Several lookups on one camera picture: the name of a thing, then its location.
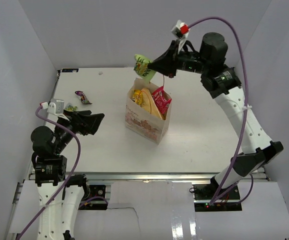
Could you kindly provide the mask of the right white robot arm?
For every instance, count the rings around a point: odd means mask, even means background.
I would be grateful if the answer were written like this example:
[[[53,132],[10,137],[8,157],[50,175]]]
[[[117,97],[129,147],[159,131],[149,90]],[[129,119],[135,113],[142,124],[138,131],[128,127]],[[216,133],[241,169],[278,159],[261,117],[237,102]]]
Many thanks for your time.
[[[148,69],[169,78],[178,70],[200,74],[203,87],[224,111],[236,134],[243,135],[239,147],[242,152],[203,188],[218,200],[228,194],[230,186],[268,164],[284,149],[281,142],[265,133],[251,106],[244,105],[242,83],[234,69],[225,64],[227,50],[225,38],[209,32],[203,36],[199,51],[188,40],[183,47],[179,40],[173,40],[166,52],[148,64]]]

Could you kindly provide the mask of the light green snack packet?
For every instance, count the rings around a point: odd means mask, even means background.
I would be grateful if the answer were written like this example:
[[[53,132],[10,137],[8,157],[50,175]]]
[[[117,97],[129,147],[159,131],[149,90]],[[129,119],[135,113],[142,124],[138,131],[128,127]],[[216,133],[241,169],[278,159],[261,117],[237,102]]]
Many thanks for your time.
[[[136,74],[141,77],[147,84],[150,83],[156,71],[149,69],[148,65],[151,63],[151,60],[144,55],[135,54],[135,65],[133,70]]]

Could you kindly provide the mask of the brown chips bag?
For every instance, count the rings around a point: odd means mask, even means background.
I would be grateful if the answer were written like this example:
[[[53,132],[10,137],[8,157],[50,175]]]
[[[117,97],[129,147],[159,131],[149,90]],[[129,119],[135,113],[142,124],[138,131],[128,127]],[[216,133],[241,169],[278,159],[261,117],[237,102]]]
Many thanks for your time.
[[[154,99],[149,91],[148,88],[143,88],[140,91],[140,94],[142,96],[142,102],[141,102],[141,107],[149,112],[151,115],[161,119],[165,120],[165,117],[160,113],[158,107],[156,106]]]

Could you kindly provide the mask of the pink candy packet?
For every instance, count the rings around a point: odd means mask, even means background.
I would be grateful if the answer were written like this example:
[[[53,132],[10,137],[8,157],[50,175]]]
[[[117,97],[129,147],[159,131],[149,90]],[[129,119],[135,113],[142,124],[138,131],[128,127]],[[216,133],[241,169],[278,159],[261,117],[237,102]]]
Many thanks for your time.
[[[160,113],[162,115],[165,115],[168,111],[168,108],[172,102],[172,98],[167,95],[167,93],[164,91],[164,86],[161,86],[157,88],[152,94],[151,94],[154,103]]]

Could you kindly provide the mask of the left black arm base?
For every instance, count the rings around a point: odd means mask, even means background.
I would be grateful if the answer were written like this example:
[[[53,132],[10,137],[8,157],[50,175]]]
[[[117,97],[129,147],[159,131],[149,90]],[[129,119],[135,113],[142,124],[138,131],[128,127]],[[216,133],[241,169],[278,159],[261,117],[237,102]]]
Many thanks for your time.
[[[87,176],[79,174],[70,177],[66,188],[68,189],[70,186],[78,186],[83,189],[79,210],[106,210],[108,208],[105,185],[89,184]]]

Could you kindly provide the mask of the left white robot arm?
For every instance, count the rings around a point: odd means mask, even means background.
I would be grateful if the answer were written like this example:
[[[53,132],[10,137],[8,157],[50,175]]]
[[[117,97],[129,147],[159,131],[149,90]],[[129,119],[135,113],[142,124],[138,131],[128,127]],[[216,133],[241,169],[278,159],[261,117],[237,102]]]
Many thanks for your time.
[[[78,134],[94,135],[104,117],[104,113],[93,114],[89,110],[66,110],[54,130],[43,125],[32,131],[32,162],[40,206],[37,239],[75,238],[79,206],[91,192],[86,175],[67,173],[67,158],[62,151]]]

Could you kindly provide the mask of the yellow m&m's packet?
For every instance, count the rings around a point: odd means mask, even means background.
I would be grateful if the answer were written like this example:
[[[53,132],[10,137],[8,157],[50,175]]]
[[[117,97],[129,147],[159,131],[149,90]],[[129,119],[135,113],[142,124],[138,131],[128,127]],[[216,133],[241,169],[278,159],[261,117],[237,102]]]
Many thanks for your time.
[[[144,94],[143,90],[135,89],[132,94],[132,101],[141,107],[145,106]]]

